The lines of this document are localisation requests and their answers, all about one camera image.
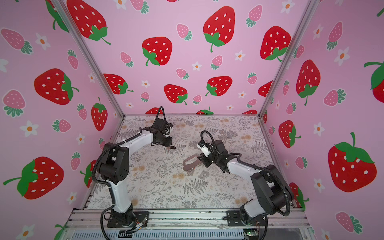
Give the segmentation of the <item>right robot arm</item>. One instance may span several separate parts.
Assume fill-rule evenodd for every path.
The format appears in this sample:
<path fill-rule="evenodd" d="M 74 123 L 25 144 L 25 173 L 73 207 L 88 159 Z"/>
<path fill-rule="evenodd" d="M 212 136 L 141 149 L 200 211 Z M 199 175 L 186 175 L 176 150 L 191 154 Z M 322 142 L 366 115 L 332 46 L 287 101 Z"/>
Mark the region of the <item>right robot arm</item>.
<path fill-rule="evenodd" d="M 211 144 L 201 140 L 197 147 L 202 151 L 198 159 L 209 167 L 218 166 L 223 173 L 234 174 L 252 183 L 256 198 L 240 207 L 239 220 L 252 225 L 257 217 L 276 213 L 288 217 L 294 194 L 274 165 L 259 167 L 241 160 L 240 153 L 229 153 L 221 140 Z"/>

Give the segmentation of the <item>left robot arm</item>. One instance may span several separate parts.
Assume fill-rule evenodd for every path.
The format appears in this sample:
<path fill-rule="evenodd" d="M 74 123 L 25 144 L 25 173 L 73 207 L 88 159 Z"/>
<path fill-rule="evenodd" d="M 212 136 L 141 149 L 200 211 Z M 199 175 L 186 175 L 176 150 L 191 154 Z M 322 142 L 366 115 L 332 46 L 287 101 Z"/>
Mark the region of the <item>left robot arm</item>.
<path fill-rule="evenodd" d="M 146 145 L 161 145 L 174 149 L 173 138 L 170 137 L 173 124 L 165 119 L 155 119 L 150 127 L 120 143 L 108 143 L 99 156 L 92 172 L 92 180 L 106 185 L 112 198 L 111 217 L 124 226 L 135 221 L 133 204 L 129 201 L 128 192 L 124 190 L 125 179 L 130 171 L 130 157 Z"/>

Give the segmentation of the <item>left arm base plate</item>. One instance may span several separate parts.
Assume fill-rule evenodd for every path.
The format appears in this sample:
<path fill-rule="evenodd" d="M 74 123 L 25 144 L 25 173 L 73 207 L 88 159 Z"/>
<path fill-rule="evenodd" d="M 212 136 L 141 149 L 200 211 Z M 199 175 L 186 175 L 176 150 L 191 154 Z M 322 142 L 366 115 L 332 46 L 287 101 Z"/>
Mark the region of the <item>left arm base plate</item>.
<path fill-rule="evenodd" d="M 128 213 L 127 216 L 120 213 L 114 213 L 110 216 L 108 220 L 108 228 L 125 228 L 132 229 L 136 226 L 139 228 L 146 228 L 149 220 L 150 212 L 146 211 L 135 211 Z"/>

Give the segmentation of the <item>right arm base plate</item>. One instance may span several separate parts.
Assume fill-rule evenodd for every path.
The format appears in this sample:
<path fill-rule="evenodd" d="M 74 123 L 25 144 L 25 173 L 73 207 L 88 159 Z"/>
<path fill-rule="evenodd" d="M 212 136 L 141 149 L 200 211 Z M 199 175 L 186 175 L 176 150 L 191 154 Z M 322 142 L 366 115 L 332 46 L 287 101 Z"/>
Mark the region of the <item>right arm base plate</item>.
<path fill-rule="evenodd" d="M 258 215 L 251 218 L 240 210 L 227 211 L 223 217 L 223 221 L 226 221 L 229 227 L 264 227 L 267 219 L 268 217 L 265 215 Z"/>

